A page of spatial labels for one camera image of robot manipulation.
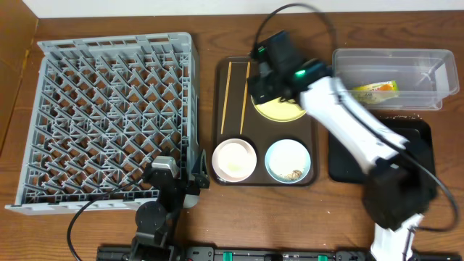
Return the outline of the light blue bowl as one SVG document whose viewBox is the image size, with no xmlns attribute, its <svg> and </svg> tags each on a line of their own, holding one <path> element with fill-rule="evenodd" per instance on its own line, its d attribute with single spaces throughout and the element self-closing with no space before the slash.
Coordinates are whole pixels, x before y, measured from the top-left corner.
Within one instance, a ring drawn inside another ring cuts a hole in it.
<svg viewBox="0 0 464 261">
<path fill-rule="evenodd" d="M 265 153 L 265 169 L 269 176 L 282 184 L 296 184 L 309 176 L 311 156 L 305 145 L 293 139 L 281 139 L 272 144 Z M 288 181 L 285 174 L 301 170 L 302 177 Z"/>
</svg>

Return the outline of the green orange snack wrapper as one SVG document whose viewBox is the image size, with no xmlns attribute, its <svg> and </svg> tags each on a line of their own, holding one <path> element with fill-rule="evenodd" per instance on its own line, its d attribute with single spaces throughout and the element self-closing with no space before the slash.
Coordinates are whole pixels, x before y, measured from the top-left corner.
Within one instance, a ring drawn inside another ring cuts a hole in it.
<svg viewBox="0 0 464 261">
<path fill-rule="evenodd" d="M 379 104 L 398 97 L 399 91 L 395 80 L 371 83 L 352 89 L 353 97 L 363 104 Z"/>
</svg>

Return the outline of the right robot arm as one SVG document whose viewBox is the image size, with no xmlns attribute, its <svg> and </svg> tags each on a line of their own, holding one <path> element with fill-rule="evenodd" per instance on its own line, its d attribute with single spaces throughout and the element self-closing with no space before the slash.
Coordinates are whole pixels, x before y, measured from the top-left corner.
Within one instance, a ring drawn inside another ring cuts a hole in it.
<svg viewBox="0 0 464 261">
<path fill-rule="evenodd" d="M 248 80 L 253 101 L 294 101 L 347 149 L 365 174 L 362 203 L 376 224 L 373 259 L 410 260 L 415 232 L 436 196 L 434 174 L 415 157 L 423 144 L 377 120 L 329 66 L 305 58 L 286 32 L 255 40 L 250 57 L 259 68 Z"/>
</svg>

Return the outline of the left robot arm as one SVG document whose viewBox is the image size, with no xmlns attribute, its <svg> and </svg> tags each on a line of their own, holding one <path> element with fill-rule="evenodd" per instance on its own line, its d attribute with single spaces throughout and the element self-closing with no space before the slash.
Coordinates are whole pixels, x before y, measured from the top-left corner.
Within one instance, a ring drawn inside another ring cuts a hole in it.
<svg viewBox="0 0 464 261">
<path fill-rule="evenodd" d="M 206 153 L 201 152 L 185 175 L 166 149 L 146 164 L 142 181 L 158 190 L 158 196 L 137 209 L 136 235 L 125 260 L 185 259 L 183 248 L 173 237 L 181 210 L 194 207 L 201 190 L 210 187 L 206 159 Z"/>
</svg>

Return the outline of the grey dishwasher rack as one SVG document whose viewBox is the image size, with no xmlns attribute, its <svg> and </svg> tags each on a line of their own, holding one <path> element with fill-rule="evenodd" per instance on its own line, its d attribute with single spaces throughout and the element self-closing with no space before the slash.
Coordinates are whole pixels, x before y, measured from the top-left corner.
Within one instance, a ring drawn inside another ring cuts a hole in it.
<svg viewBox="0 0 464 261">
<path fill-rule="evenodd" d="M 199 58 L 188 33 L 38 43 L 43 52 L 17 195 L 9 210 L 136 210 L 169 149 L 181 177 L 199 153 Z"/>
</svg>

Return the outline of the black waste tray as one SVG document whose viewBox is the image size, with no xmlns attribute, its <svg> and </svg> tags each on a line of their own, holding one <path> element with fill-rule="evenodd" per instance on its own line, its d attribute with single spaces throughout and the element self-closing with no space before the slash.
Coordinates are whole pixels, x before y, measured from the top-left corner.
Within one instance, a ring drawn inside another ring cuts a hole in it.
<svg viewBox="0 0 464 261">
<path fill-rule="evenodd" d="M 421 140 L 425 143 L 426 158 L 420 163 L 436 174 L 431 128 L 427 122 L 398 117 L 384 118 L 380 121 L 411 142 Z M 328 174 L 332 180 L 341 183 L 363 184 L 366 179 L 354 157 L 331 133 L 328 137 Z"/>
</svg>

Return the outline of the right wooden chopstick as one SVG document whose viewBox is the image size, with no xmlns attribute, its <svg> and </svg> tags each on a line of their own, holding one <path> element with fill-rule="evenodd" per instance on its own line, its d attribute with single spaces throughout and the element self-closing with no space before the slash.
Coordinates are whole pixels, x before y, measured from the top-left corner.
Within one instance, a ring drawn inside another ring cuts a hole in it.
<svg viewBox="0 0 464 261">
<path fill-rule="evenodd" d="M 251 62 L 248 61 L 247 66 L 246 66 L 246 77 L 245 77 L 245 84 L 244 84 L 244 96 L 243 96 L 242 110 L 241 110 L 241 122 L 240 122 L 240 130 L 239 130 L 240 135 L 242 135 L 243 129 L 244 129 L 244 119 L 245 119 L 246 107 L 247 107 L 248 79 L 249 79 L 250 69 L 251 69 Z"/>
</svg>

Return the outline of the wooden chopstick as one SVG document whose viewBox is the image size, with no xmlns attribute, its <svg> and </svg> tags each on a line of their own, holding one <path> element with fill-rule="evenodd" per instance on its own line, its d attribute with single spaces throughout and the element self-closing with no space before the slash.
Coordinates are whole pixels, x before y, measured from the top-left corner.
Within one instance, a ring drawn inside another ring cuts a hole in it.
<svg viewBox="0 0 464 261">
<path fill-rule="evenodd" d="M 221 135 L 223 134 L 224 127 L 225 127 L 225 117 L 226 117 L 226 111 L 227 111 L 227 105 L 228 105 L 228 92 L 229 92 L 230 79 L 231 79 L 231 70 L 232 70 L 232 62 L 229 62 L 228 63 L 228 73 L 227 73 L 227 78 L 226 78 L 226 85 L 225 85 L 225 96 L 224 96 L 224 103 L 223 103 L 221 129 L 220 129 L 220 134 Z"/>
<path fill-rule="evenodd" d="M 245 84 L 244 84 L 244 96 L 243 96 L 242 110 L 241 110 L 241 122 L 240 122 L 240 130 L 239 130 L 240 135 L 242 135 L 243 129 L 244 129 L 244 119 L 245 119 L 246 107 L 247 107 L 248 79 L 249 79 L 250 69 L 251 69 L 251 62 L 248 61 L 247 66 L 246 66 L 246 77 L 245 77 Z"/>
</svg>

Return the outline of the yellow plate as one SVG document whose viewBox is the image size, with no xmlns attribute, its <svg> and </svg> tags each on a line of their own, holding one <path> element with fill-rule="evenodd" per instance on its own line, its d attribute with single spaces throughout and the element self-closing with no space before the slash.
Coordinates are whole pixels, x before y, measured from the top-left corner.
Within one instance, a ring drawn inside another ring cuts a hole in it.
<svg viewBox="0 0 464 261">
<path fill-rule="evenodd" d="M 252 103 L 257 112 L 263 117 L 278 123 L 291 122 L 306 115 L 306 111 L 293 99 L 289 101 L 280 101 L 280 99 L 277 98 L 264 104 L 256 104 L 254 100 L 252 100 Z"/>
</svg>

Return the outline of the left wooden chopstick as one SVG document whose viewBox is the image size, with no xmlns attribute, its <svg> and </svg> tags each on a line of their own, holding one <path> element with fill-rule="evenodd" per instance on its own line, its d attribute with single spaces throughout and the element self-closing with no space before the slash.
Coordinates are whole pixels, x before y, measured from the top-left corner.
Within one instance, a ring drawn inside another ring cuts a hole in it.
<svg viewBox="0 0 464 261">
<path fill-rule="evenodd" d="M 223 134 L 224 127 L 225 127 L 225 117 L 226 117 L 226 111 L 227 111 L 227 105 L 228 105 L 228 92 L 229 92 L 230 79 L 231 79 L 231 70 L 232 70 L 232 62 L 229 62 L 228 63 L 228 73 L 227 73 L 227 78 L 226 78 L 226 85 L 225 85 L 225 96 L 224 96 L 224 103 L 223 103 L 221 129 L 220 129 L 220 134 L 221 135 Z"/>
</svg>

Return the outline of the dark brown serving tray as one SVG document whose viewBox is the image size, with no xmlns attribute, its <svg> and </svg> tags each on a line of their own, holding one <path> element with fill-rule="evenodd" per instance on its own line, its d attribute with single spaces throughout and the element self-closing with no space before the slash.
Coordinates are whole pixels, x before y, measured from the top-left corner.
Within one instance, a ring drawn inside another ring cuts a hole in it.
<svg viewBox="0 0 464 261">
<path fill-rule="evenodd" d="M 282 186 L 272 179 L 265 169 L 265 153 L 268 148 L 281 139 L 293 139 L 305 145 L 310 153 L 312 164 L 309 176 L 295 186 L 309 186 L 315 182 L 319 174 L 318 156 L 318 124 L 309 115 L 287 123 L 278 123 L 263 117 L 254 108 L 251 96 L 248 95 L 246 114 L 242 135 L 239 134 L 241 110 L 244 96 L 244 84 L 247 73 L 248 57 L 227 57 L 219 61 L 215 72 L 214 120 L 212 144 L 219 145 L 230 138 L 240 138 L 249 142 L 257 153 L 257 166 L 246 180 L 238 182 L 238 186 Z M 228 63 L 232 62 L 231 79 L 228 92 L 228 105 L 223 134 L 220 134 L 225 85 Z M 254 75 L 256 66 L 251 63 L 249 75 Z"/>
</svg>

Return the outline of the white pink bowl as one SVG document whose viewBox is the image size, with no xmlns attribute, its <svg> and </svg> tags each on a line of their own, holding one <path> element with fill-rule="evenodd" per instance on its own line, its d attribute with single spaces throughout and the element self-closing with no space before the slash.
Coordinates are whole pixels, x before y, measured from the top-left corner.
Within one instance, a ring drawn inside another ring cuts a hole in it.
<svg viewBox="0 0 464 261">
<path fill-rule="evenodd" d="M 257 166 L 254 147 L 240 138 L 230 138 L 216 146 L 212 168 L 220 181 L 238 183 L 252 175 Z"/>
</svg>

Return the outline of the food scraps pile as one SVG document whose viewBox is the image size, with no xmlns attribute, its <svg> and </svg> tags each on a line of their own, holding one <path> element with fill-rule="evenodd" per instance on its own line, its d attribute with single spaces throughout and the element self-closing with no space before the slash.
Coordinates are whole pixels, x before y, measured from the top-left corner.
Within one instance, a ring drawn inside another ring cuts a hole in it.
<svg viewBox="0 0 464 261">
<path fill-rule="evenodd" d="M 288 181 L 295 181 L 302 177 L 301 170 L 292 170 L 290 173 L 285 174 L 284 178 Z"/>
</svg>

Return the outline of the clear plastic bin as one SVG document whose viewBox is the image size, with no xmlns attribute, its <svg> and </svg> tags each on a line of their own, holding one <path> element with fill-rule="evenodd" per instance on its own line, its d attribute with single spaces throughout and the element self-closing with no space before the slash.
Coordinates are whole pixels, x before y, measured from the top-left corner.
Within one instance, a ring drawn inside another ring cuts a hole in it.
<svg viewBox="0 0 464 261">
<path fill-rule="evenodd" d="M 395 80 L 398 97 L 368 109 L 439 110 L 460 90 L 454 54 L 445 49 L 337 49 L 333 69 L 352 95 L 353 88 Z"/>
</svg>

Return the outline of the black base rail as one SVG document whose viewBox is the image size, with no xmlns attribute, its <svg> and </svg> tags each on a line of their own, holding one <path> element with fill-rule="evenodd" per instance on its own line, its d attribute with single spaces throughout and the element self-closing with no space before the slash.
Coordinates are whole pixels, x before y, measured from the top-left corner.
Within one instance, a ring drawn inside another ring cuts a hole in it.
<svg viewBox="0 0 464 261">
<path fill-rule="evenodd" d="M 152 250 L 132 252 L 129 246 L 101 246 L 96 252 L 97 260 L 157 260 Z M 184 261 L 366 261 L 373 257 L 364 251 L 337 252 L 272 252 L 249 249 L 215 249 L 206 246 L 191 247 L 181 255 Z"/>
</svg>

